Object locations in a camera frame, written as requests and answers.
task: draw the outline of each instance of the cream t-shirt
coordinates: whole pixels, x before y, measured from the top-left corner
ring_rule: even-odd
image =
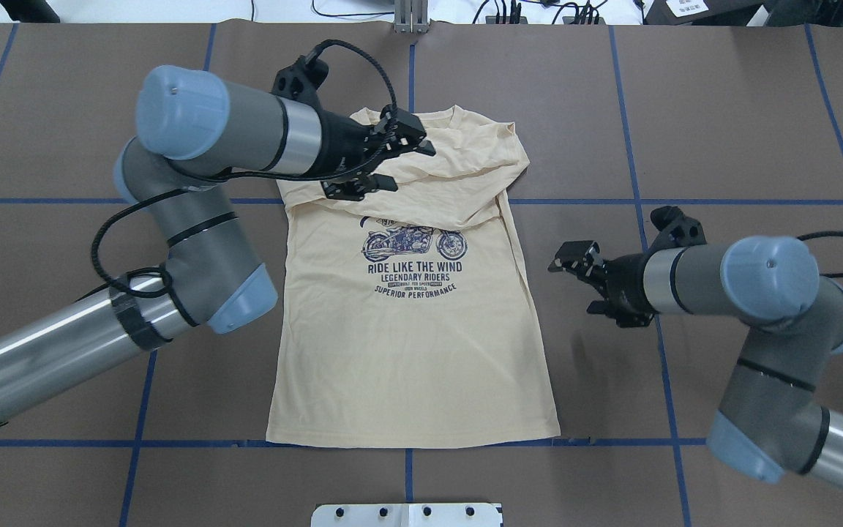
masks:
[[[506,197],[528,166],[515,126],[456,106],[419,118],[438,154],[382,163],[397,193],[333,201],[319,183],[279,182],[288,259],[269,441],[458,448],[559,434]]]

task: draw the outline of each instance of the metal stand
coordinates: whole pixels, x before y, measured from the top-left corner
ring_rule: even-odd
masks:
[[[396,33],[428,33],[428,0],[395,0]]]

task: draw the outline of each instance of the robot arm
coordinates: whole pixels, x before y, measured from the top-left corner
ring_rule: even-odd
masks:
[[[274,306],[274,286],[221,188],[236,176],[232,167],[321,181],[329,198],[357,201],[397,190],[372,173],[385,159],[435,153],[418,117],[394,104],[375,127],[321,109],[325,44],[280,71],[272,93],[206,71],[151,71],[138,97],[138,137],[120,154],[114,181],[130,203],[151,203],[168,259],[0,338],[0,427],[192,326],[226,333]]]
[[[784,471],[843,490],[843,414],[812,400],[832,354],[843,353],[843,288],[790,237],[707,244],[677,207],[653,211],[659,236],[646,253],[607,261],[595,242],[568,242],[550,271],[592,285],[589,313],[619,327],[658,313],[727,315],[750,326],[707,446],[747,476],[776,483]]]

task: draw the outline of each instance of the white metal bracket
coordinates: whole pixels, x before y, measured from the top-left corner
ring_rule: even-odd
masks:
[[[502,504],[318,506],[311,527],[503,527]]]

